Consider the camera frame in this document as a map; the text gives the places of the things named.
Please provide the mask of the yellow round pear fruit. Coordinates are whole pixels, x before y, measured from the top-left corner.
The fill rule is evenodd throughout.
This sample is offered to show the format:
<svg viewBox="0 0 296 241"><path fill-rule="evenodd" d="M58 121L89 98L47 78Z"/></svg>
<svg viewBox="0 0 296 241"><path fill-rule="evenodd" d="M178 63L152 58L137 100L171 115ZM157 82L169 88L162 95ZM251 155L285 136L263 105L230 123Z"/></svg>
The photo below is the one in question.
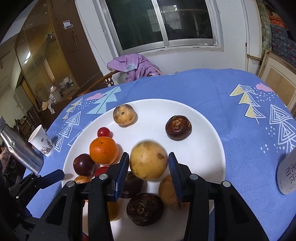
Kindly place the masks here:
<svg viewBox="0 0 296 241"><path fill-rule="evenodd" d="M133 147L129 165L136 177L143 180L156 180L166 171L168 154L159 143L142 141Z"/></svg>

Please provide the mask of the orange mandarin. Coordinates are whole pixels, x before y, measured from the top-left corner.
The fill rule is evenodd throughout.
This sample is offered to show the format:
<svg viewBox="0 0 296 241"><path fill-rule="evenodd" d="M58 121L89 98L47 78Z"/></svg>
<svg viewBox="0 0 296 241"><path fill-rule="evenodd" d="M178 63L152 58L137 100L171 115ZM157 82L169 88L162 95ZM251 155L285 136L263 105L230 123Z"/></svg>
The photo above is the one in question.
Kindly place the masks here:
<svg viewBox="0 0 296 241"><path fill-rule="evenodd" d="M91 159L103 166L109 166L114 163L118 157L118 153L118 146L110 137L98 137L89 146Z"/></svg>

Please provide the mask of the silver metal bottle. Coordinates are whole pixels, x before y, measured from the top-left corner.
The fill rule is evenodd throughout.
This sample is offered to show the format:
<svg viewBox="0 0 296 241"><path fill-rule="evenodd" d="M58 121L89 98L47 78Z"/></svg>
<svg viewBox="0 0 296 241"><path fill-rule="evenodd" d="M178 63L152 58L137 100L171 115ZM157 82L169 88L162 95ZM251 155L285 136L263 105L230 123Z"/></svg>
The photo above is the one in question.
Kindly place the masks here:
<svg viewBox="0 0 296 241"><path fill-rule="evenodd" d="M43 167L43 157L25 142L22 137L11 127L8 126L4 118L1 116L1 139L3 140L8 151L28 170L40 173Z"/></svg>

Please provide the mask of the white oval plate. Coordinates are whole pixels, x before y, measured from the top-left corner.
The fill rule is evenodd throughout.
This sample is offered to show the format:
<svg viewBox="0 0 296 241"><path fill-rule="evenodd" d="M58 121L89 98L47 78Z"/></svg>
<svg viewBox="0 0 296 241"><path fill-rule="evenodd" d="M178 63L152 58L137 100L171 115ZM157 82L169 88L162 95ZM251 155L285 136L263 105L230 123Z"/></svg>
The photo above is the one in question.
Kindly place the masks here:
<svg viewBox="0 0 296 241"><path fill-rule="evenodd" d="M62 184L76 178L73 168L74 159L88 153L91 142L97 136L100 127L109 128L120 152L130 153L140 141L153 140L159 143L167 153L174 153L178 162L187 165L192 173L203 179L221 183L225 178L226 162L222 142L211 123L195 109L167 99L143 99L132 101L130 105L137 117L135 123L126 128L116 124L112 111L95 119L78 136L65 159ZM183 115L192 124L192 132L184 140L171 140L165 131L167 121L174 115ZM127 199L119 199L119 215L111 222L115 240L181 240L185 233L188 211L166 208L161 219L153 225L141 227L135 225L126 214Z"/></svg>

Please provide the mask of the dark red plum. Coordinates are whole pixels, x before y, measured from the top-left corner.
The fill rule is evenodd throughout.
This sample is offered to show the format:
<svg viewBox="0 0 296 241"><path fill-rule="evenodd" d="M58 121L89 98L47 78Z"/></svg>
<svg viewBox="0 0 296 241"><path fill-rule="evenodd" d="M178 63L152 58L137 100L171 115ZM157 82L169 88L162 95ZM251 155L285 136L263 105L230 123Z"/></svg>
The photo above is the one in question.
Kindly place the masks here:
<svg viewBox="0 0 296 241"><path fill-rule="evenodd" d="M89 154L81 154L73 161L73 168L79 176L92 176L95 172L95 162Z"/></svg>

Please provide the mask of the white paper cup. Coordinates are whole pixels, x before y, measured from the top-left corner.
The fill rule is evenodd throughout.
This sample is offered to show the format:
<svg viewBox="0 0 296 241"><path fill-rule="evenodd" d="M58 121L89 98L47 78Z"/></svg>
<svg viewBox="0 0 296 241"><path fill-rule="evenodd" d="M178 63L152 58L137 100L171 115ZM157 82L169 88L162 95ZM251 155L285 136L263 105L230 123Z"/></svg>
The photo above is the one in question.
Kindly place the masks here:
<svg viewBox="0 0 296 241"><path fill-rule="evenodd" d="M49 138L42 125L39 125L35 128L35 130L30 135L28 142L46 157L51 156L55 148L55 144Z"/></svg>

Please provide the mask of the small red cherry tomato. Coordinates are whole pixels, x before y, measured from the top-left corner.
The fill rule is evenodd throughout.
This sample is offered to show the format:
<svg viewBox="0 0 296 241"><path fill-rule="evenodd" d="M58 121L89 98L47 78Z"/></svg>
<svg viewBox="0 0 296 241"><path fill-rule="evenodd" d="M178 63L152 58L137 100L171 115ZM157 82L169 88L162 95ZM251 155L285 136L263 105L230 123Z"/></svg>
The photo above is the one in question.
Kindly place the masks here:
<svg viewBox="0 0 296 241"><path fill-rule="evenodd" d="M111 137L111 131L107 127L101 127L97 131L98 137Z"/></svg>

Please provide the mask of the small speckled yellow fruit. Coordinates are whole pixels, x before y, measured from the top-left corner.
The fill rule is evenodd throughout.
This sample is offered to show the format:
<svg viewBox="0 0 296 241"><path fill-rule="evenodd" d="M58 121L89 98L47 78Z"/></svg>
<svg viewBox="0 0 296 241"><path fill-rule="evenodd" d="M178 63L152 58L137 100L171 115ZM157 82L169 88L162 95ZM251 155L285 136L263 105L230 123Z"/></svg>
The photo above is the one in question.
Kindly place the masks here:
<svg viewBox="0 0 296 241"><path fill-rule="evenodd" d="M122 104L114 109L112 116L119 126L128 126L134 122L136 112L131 105Z"/></svg>

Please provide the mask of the blue patterned tablecloth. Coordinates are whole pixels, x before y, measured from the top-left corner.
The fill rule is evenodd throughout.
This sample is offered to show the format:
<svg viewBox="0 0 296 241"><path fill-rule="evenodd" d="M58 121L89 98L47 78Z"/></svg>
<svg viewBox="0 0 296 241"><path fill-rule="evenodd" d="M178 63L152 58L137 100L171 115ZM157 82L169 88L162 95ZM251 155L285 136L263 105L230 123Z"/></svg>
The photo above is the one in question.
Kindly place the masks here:
<svg viewBox="0 0 296 241"><path fill-rule="evenodd" d="M162 98L186 104L217 130L226 154L226 179L252 209L270 240L295 230L295 194L283 195L276 168L295 147L295 120L256 75L235 69L195 69L146 77L72 101L51 124L57 143L41 175L61 169L70 147L100 114L120 104Z"/></svg>

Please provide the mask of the wooden chair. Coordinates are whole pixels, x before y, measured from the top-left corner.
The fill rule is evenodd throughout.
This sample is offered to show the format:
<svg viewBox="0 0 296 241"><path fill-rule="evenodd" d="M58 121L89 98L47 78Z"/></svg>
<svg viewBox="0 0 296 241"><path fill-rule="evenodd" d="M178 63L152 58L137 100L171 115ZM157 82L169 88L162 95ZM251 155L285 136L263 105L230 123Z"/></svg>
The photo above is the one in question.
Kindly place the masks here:
<svg viewBox="0 0 296 241"><path fill-rule="evenodd" d="M92 92L94 90L114 86L115 83L113 80L113 76L116 75L117 73L119 73L119 71L112 71L112 72L108 73L107 75L102 76L99 80L96 80L95 82L93 82L89 87L87 87L87 88L82 87L74 94L73 98L85 95L85 94Z"/></svg>

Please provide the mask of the white beverage can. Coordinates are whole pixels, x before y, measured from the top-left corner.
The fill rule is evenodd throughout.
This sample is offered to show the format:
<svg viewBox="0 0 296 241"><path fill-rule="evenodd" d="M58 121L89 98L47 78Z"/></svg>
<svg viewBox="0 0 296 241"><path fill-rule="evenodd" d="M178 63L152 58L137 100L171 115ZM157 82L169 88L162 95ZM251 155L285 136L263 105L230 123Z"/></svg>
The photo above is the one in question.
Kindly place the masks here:
<svg viewBox="0 0 296 241"><path fill-rule="evenodd" d="M283 195L295 191L296 187L296 152L295 148L281 161L277 169L277 184Z"/></svg>

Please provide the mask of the purple jacket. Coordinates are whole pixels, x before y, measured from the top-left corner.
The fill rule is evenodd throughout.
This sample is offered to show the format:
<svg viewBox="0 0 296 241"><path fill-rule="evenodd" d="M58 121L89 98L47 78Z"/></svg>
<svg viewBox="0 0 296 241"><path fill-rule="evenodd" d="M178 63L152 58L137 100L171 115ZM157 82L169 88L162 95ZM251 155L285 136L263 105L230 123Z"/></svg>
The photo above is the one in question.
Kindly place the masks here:
<svg viewBox="0 0 296 241"><path fill-rule="evenodd" d="M110 71L126 73L126 82L133 82L143 77L160 76L160 69L140 54L128 54L114 58L107 63Z"/></svg>

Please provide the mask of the wooden glass cabinet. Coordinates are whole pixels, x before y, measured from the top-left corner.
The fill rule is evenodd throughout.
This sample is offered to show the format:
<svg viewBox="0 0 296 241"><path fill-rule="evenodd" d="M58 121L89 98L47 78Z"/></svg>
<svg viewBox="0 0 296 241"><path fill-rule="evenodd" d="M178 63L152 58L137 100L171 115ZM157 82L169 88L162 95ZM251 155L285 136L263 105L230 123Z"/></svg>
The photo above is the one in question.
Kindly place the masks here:
<svg viewBox="0 0 296 241"><path fill-rule="evenodd" d="M65 99L102 77L75 1L37 1L16 39L15 52L23 87L37 110L52 87Z"/></svg>

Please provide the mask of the sliding window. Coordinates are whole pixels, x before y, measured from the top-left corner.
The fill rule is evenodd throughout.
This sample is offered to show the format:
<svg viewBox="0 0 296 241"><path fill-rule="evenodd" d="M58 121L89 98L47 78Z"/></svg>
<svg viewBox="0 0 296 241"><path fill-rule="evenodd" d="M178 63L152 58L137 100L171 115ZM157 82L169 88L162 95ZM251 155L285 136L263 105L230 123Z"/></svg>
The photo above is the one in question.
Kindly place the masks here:
<svg viewBox="0 0 296 241"><path fill-rule="evenodd" d="M94 1L114 56L180 48L223 51L216 1Z"/></svg>

